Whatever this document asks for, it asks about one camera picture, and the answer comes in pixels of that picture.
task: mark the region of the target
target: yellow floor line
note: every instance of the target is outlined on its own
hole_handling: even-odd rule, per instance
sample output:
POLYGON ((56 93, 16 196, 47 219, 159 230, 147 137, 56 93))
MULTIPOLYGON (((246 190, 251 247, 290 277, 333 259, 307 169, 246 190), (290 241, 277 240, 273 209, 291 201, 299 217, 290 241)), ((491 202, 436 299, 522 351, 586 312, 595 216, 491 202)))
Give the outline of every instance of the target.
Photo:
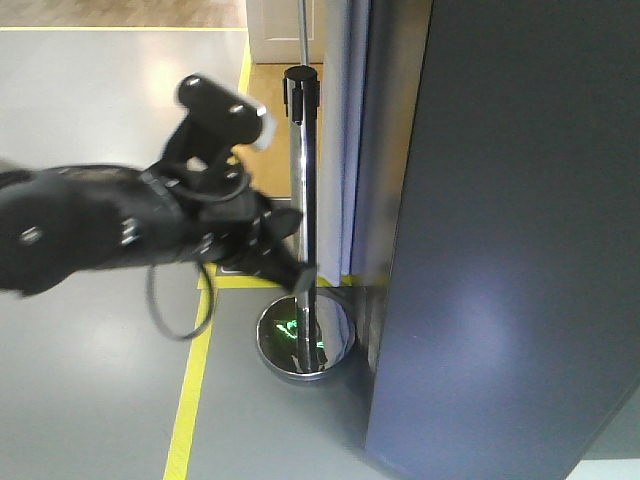
MULTIPOLYGON (((242 93, 247 92, 248 79, 251 70, 251 57, 248 47, 244 50, 242 60, 242 70, 238 89, 242 93)), ((202 320, 207 308, 207 291, 200 292, 200 305, 198 307, 197 322, 202 320)), ((171 445, 167 455, 167 464, 164 471, 164 480, 186 480, 189 473, 189 460, 191 458, 191 447, 193 445, 193 434, 195 432, 196 418, 198 416, 198 406, 200 404, 200 394, 202 392, 202 381, 207 365, 207 354, 211 341, 212 328, 195 339, 191 343, 187 369, 182 383, 178 412, 173 427, 171 445)))
POLYGON ((246 32, 244 27, 0 27, 0 32, 246 32))

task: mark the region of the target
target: gray floor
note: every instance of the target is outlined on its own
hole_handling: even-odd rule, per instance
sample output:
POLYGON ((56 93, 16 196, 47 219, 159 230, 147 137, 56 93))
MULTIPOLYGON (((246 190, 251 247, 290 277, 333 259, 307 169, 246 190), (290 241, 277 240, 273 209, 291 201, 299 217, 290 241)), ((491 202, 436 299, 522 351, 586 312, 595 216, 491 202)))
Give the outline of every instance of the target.
MULTIPOLYGON (((29 168, 155 161, 184 115, 177 83, 237 85, 244 32, 0 31, 0 158, 29 168)), ((191 266, 158 270, 188 330, 191 266)), ((144 304, 144 271, 79 273, 26 300, 0 294, 0 478, 162 477, 189 350, 144 304)))
POLYGON ((304 385, 272 373, 255 342, 259 314, 282 292, 222 290, 189 469, 191 480, 400 478, 364 457, 365 360, 304 385))

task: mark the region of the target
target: dark blue panel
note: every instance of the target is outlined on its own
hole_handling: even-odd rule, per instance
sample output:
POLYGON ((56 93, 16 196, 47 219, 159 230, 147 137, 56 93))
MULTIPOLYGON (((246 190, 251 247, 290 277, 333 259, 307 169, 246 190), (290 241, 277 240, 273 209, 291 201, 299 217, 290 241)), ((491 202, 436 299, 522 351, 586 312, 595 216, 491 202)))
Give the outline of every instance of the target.
POLYGON ((565 478, 640 373, 640 3, 436 1, 367 449, 565 478))

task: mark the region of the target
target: stanchion base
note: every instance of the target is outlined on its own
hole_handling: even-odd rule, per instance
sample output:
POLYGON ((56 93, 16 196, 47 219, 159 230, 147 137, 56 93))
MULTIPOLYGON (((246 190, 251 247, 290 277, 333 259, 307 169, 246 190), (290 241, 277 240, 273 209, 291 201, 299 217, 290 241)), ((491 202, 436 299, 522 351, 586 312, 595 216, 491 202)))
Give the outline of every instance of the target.
POLYGON ((355 342, 355 327, 342 306, 318 295, 316 316, 318 371, 304 373, 298 361, 295 297, 282 297, 262 313, 257 328, 258 350, 276 373, 292 380, 317 380, 349 353, 355 342))

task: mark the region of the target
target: white door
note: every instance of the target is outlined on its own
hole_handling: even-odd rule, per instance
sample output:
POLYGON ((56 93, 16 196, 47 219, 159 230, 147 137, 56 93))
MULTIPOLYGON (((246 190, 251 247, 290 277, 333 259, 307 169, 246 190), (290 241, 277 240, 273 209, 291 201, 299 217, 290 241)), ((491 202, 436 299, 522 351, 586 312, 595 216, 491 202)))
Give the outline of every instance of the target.
MULTIPOLYGON (((251 57, 255 63, 300 63, 298 0, 246 0, 251 57)), ((307 0, 309 60, 324 56, 324 0, 307 0)))

